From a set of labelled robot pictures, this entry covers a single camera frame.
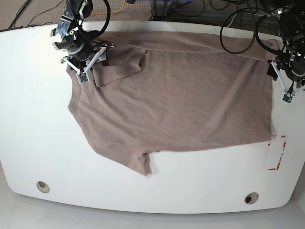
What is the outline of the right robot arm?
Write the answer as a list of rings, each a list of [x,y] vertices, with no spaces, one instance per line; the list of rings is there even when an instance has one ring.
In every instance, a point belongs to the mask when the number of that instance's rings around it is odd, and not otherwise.
[[[85,31],[82,27],[84,19],[89,17],[93,10],[91,0],[67,0],[57,28],[51,32],[52,37],[57,35],[61,37],[59,42],[53,43],[55,49],[66,51],[72,57],[71,62],[82,72],[85,61],[92,55],[94,48],[110,48],[109,44],[95,40],[105,32],[110,22],[110,4],[107,0],[104,3],[107,12],[101,30]]]

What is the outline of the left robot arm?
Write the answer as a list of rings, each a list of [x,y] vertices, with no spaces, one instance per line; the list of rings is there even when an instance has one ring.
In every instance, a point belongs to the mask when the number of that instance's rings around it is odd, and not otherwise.
[[[280,28],[283,47],[278,50],[265,46],[255,33],[257,43],[274,54],[278,69],[285,71],[287,77],[300,83],[305,79],[305,2],[303,0],[261,0],[266,15],[256,21],[259,28],[269,17],[275,19]]]

